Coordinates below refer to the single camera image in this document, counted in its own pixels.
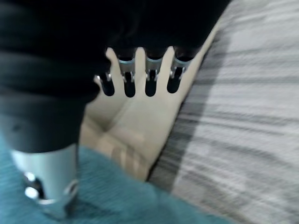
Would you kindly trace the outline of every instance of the teal blanket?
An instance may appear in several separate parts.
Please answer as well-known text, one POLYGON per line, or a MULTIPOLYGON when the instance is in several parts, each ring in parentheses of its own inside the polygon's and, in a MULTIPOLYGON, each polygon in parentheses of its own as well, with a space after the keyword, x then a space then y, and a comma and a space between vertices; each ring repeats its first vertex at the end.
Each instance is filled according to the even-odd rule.
MULTIPOLYGON (((148 183, 128 177, 105 156, 79 151, 80 190, 76 212, 63 224, 229 224, 199 212, 148 183)), ((57 224, 23 194, 8 149, 0 150, 0 223, 57 224)))

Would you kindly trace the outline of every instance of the bionic hand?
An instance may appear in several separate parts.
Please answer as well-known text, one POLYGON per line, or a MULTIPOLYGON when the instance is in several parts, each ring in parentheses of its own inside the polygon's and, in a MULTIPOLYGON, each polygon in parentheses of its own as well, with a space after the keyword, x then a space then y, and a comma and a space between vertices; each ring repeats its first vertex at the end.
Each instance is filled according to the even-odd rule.
POLYGON ((99 92, 94 75, 104 94, 115 91, 107 47, 127 97, 136 94, 135 49, 144 47, 145 93, 153 97, 163 55, 174 46, 166 88, 175 93, 228 2, 0 2, 0 129, 25 195, 57 219, 74 205, 80 124, 99 92))

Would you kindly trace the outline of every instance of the silver joint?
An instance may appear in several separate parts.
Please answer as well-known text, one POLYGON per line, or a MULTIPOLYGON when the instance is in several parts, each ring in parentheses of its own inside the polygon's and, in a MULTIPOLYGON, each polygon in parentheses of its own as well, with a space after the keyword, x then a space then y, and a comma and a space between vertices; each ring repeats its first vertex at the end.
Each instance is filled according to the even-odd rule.
POLYGON ((146 72, 146 80, 150 80, 150 71, 155 71, 155 78, 154 81, 156 82, 158 79, 158 74, 160 72, 161 64, 162 64, 162 59, 150 59, 146 57, 145 59, 145 72, 146 72))
MULTIPOLYGON (((111 79, 112 79, 110 71, 109 71, 109 72, 105 72, 105 75, 106 75, 107 82, 110 82, 111 79)), ((97 79, 98 79, 100 82, 103 82, 99 75, 97 75, 97 79)))
POLYGON ((123 81, 125 83, 127 82, 125 74, 129 72, 131 74, 131 82, 133 83, 135 81, 135 58, 130 61, 118 60, 118 63, 120 65, 123 81))
POLYGON ((71 204, 74 203, 77 193, 77 180, 73 180, 64 189, 63 195, 59 199, 43 199, 40 197, 39 192, 35 188, 27 187, 25 189, 25 195, 40 205, 44 213, 59 220, 68 216, 69 212, 67 210, 67 206, 71 206, 71 204))
POLYGON ((190 64, 191 60, 188 61, 188 62, 183 62, 183 61, 180 61, 178 60, 175 56, 173 57, 173 60, 172 60, 172 64, 171 64, 171 70, 170 70, 170 78, 174 78, 174 74, 176 72, 176 70, 178 68, 182 68, 182 73, 181 75, 179 76, 179 79, 182 78, 183 76, 183 73, 187 70, 187 68, 189 67, 189 64, 190 64))

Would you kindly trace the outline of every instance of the gray striped fabric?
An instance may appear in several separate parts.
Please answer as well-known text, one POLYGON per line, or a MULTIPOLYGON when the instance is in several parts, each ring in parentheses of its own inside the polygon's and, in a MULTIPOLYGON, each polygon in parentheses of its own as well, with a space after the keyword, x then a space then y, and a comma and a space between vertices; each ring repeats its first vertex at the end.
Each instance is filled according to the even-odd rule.
POLYGON ((299 224, 299 1, 235 0, 149 181, 244 224, 299 224))

